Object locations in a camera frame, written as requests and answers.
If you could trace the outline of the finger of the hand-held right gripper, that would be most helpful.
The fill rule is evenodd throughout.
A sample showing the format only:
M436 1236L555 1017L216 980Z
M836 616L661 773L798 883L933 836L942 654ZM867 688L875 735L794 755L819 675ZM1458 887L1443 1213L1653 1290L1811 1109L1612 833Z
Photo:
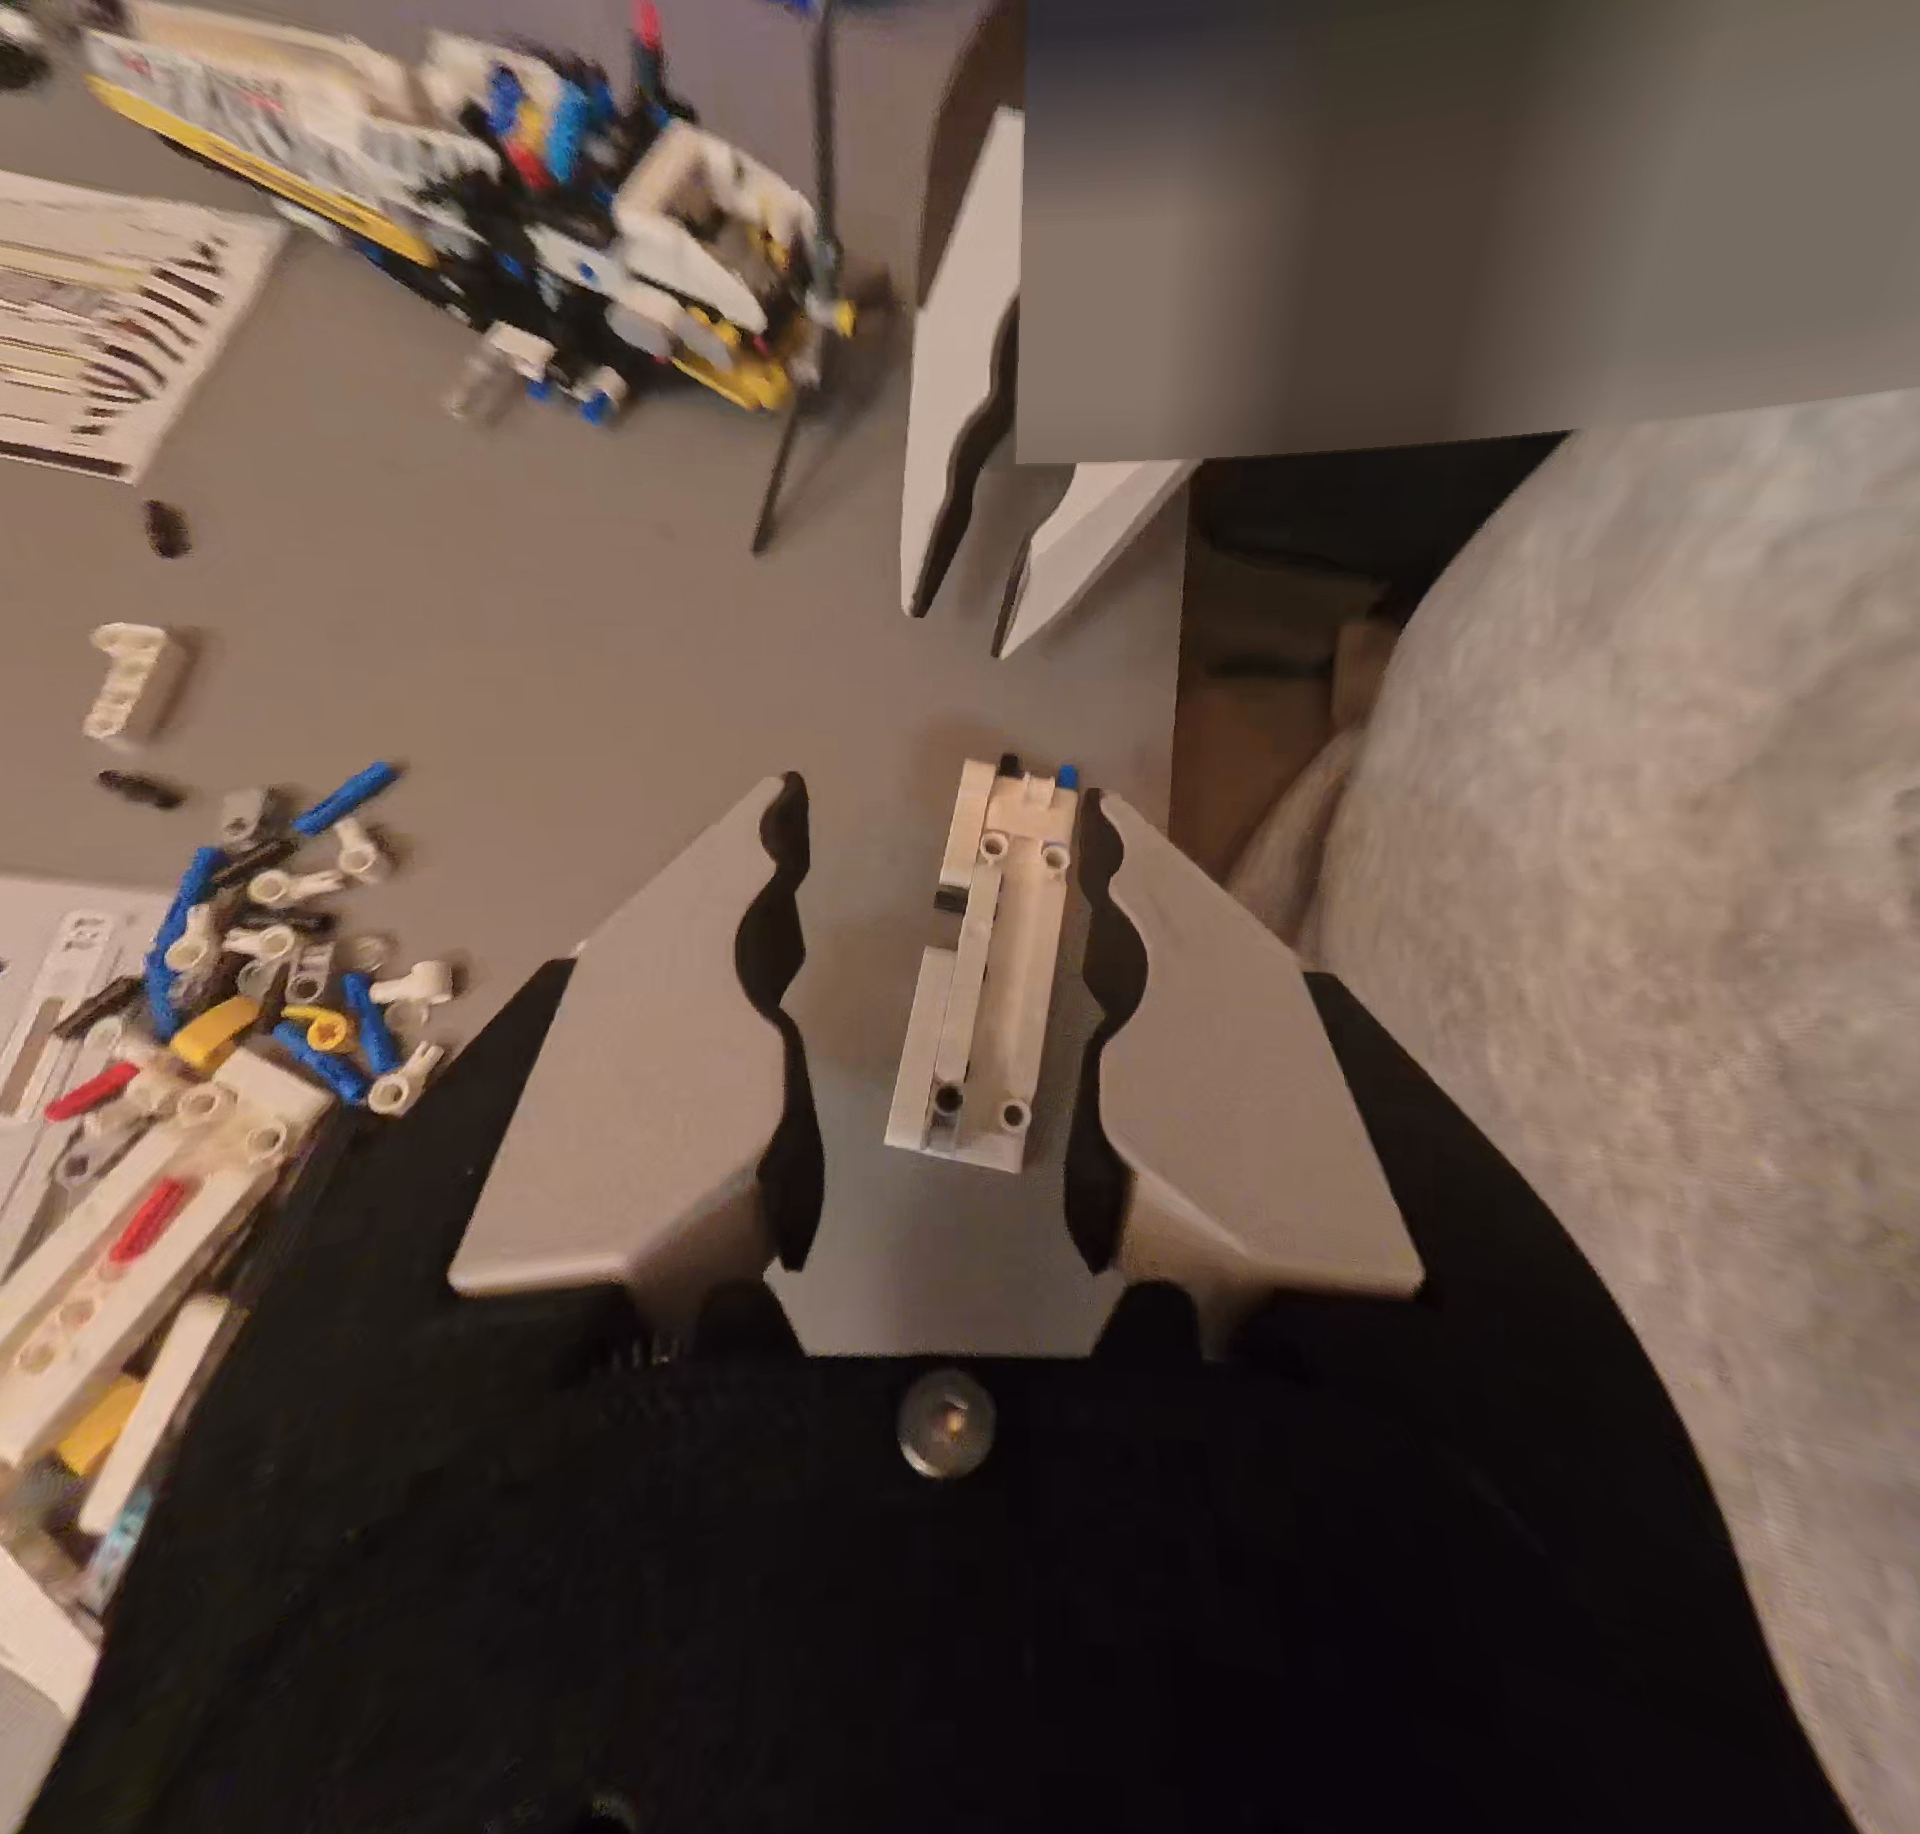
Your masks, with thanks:
M1011 426L1021 305L1021 107L1000 107L916 319L901 508L901 602L924 620Z
M1165 510L1185 500L1201 467L1199 458L1079 463L1063 500L1021 545L992 656L1008 660L1068 620Z

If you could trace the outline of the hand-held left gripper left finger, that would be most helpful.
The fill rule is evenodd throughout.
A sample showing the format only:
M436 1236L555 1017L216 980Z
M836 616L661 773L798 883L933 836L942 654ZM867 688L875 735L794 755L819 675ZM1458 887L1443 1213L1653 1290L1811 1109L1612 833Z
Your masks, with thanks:
M648 1327L804 1272L825 1139L785 1008L806 948L804 777L772 773L580 948L449 1267L468 1298L620 1290Z

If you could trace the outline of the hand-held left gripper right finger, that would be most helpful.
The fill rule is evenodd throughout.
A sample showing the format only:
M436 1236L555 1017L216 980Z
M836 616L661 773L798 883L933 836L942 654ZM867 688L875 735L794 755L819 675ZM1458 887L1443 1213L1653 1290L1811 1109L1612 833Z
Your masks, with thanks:
M1087 797L1081 875L1095 1028L1063 1193L1087 1272L1188 1295L1203 1341L1279 1295L1420 1295L1301 961L1117 792Z

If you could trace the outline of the white lego panel assembly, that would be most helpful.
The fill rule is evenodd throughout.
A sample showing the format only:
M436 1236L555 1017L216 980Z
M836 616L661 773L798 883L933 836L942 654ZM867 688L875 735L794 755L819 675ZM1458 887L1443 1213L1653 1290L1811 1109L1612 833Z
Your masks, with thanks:
M1075 768L963 766L936 883L956 943L916 978L885 1144L1021 1175L1076 863Z

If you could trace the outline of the pile of loose lego pieces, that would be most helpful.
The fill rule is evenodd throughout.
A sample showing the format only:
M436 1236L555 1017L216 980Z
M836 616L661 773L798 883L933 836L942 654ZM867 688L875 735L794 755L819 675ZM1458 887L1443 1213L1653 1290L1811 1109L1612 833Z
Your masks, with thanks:
M341 920L394 871L366 814L401 773L235 792L164 906L77 902L5 984L5 1568L86 1619L254 1235L326 1127L404 1117L444 1064L459 964Z

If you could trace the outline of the white black lego vehicle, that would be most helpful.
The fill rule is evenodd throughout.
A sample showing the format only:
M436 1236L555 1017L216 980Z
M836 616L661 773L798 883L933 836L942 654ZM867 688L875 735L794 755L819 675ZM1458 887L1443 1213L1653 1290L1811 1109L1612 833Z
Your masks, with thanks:
M838 0L804 3L813 193L672 91L651 0L633 3L626 94L604 65L530 42L434 30L412 65L159 0L84 0L84 74L119 119L462 321L462 419L523 387L609 425L655 370L781 419L761 554L830 347L857 325L836 223Z

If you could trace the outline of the white angled lego beam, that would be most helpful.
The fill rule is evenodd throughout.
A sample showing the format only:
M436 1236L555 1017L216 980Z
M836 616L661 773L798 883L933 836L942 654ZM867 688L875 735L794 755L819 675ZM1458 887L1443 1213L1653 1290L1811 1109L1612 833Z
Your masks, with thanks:
M196 662L194 638L141 621L99 623L88 645L106 662L106 679L91 701L81 735L99 747L141 749L174 714Z

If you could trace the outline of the black chair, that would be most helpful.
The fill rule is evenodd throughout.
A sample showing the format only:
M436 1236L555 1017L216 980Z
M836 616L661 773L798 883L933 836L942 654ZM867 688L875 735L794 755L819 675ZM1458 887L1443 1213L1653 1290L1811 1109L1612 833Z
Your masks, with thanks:
M1566 440L1549 431L1212 458L1192 478L1192 522L1215 551L1250 563L1376 583L1390 613L1409 620Z

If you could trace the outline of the open instruction booklet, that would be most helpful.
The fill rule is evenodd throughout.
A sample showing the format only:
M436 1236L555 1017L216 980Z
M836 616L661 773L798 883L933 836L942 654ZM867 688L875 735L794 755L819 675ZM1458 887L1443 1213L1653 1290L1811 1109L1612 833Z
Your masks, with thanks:
M55 1124L48 1109L144 1041L141 964L168 894L3 883L3 1272L11 1274L156 1124L144 1092Z

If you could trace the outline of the zebra striped sticker sheet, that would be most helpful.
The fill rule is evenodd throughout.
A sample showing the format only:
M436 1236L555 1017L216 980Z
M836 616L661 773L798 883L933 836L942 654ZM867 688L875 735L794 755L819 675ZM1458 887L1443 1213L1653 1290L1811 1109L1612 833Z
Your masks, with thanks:
M264 215L3 177L3 456L146 478L287 240Z

